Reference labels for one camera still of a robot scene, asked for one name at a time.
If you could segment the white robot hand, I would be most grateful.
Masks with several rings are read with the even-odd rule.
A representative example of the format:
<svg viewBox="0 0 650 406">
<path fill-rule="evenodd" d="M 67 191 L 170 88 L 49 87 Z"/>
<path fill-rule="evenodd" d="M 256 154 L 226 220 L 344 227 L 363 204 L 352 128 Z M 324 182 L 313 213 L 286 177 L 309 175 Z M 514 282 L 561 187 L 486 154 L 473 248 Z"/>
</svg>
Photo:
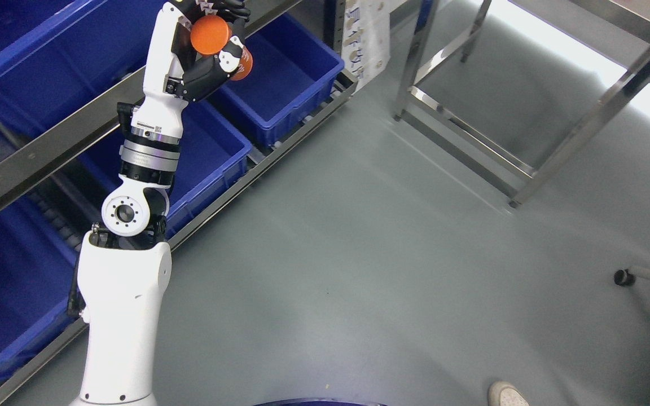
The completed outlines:
<svg viewBox="0 0 650 406">
<path fill-rule="evenodd" d="M 209 97 L 238 71 L 245 46 L 236 34 L 216 54 L 195 59 L 195 49 L 185 45 L 178 30 L 207 15 L 227 23 L 250 21 L 244 1 L 172 1 L 157 13 L 144 66 L 144 100 L 134 108 L 131 128 L 141 136 L 177 142 L 183 135 L 182 111 L 188 102 Z"/>
</svg>

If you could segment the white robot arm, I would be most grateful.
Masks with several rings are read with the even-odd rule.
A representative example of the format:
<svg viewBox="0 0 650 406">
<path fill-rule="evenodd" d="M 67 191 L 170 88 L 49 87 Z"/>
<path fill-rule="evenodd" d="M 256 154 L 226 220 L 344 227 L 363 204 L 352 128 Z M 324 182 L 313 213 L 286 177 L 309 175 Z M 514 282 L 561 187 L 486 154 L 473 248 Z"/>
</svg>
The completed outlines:
<svg viewBox="0 0 650 406">
<path fill-rule="evenodd" d="M 119 187 L 101 223 L 83 237 L 69 312 L 89 326 L 74 405 L 155 405 L 153 370 L 160 308 L 172 274 L 166 239 L 169 191 L 181 157 L 182 113 L 251 66 L 243 1 L 167 1 L 159 9 L 143 77 L 143 100 L 119 102 Z"/>
</svg>

